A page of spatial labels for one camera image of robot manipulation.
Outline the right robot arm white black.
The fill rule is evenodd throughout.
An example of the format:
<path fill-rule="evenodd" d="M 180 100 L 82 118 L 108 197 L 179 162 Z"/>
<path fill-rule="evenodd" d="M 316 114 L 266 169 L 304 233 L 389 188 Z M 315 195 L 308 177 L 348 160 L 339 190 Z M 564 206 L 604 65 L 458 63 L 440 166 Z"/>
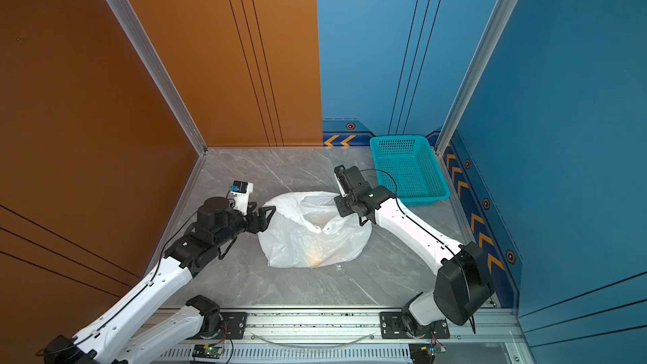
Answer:
<path fill-rule="evenodd" d="M 366 193 L 335 197 L 342 217 L 356 215 L 389 231 L 415 252 L 436 278 L 431 291 L 419 293 L 402 308 L 405 331 L 420 338 L 431 325 L 473 323 L 474 314 L 495 294 L 488 256 L 474 242 L 462 244 L 411 212 L 393 192 L 379 186 Z"/>

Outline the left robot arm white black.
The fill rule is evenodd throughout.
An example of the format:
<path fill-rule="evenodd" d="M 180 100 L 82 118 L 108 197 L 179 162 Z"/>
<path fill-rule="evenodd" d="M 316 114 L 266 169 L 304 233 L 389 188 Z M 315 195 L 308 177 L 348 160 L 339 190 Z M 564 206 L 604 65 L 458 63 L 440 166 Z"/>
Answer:
<path fill-rule="evenodd" d="M 220 196 L 207 199 L 129 293 L 73 337 L 57 336 L 40 356 L 46 363 L 150 363 L 191 336 L 225 335 L 219 305 L 204 296 L 190 298 L 150 330 L 138 330 L 210 262 L 222 260 L 240 234 L 266 231 L 275 213 L 274 206 L 241 206 Z"/>

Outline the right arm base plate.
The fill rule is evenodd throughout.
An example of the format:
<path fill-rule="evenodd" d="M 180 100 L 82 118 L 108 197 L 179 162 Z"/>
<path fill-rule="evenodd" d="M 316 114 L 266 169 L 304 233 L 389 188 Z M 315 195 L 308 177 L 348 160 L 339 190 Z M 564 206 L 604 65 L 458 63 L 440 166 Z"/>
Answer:
<path fill-rule="evenodd" d="M 379 322 L 382 338 L 386 340 L 446 340 L 450 338 L 448 324 L 445 320 L 438 320 L 429 325 L 420 325 L 408 313 L 385 311 L 379 314 Z"/>

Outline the teal plastic basket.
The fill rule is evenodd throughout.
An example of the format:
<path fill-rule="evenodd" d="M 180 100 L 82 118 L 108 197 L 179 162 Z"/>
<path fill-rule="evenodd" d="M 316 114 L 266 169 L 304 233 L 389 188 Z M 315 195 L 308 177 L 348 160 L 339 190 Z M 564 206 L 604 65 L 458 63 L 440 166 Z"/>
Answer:
<path fill-rule="evenodd" d="M 450 197 L 443 172 L 424 136 L 375 136 L 370 148 L 378 183 L 407 207 L 426 207 Z"/>

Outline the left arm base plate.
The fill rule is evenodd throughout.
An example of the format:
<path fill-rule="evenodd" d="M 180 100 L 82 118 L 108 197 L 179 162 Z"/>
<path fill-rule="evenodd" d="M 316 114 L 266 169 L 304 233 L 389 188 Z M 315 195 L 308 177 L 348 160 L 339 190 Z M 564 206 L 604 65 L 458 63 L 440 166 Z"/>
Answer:
<path fill-rule="evenodd" d="M 248 314 L 242 311 L 210 313 L 189 340 L 242 340 L 247 321 Z"/>

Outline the white plastic bag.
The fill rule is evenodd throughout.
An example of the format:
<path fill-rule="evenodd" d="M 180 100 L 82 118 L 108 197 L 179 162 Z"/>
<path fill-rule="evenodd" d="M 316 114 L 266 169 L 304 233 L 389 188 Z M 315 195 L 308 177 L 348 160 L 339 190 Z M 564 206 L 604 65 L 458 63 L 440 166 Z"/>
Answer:
<path fill-rule="evenodd" d="M 268 202 L 276 209 L 266 231 L 258 234 L 268 266 L 319 268 L 356 259 L 367 246 L 372 223 L 356 214 L 342 217 L 337 195 L 326 191 L 289 192 Z"/>

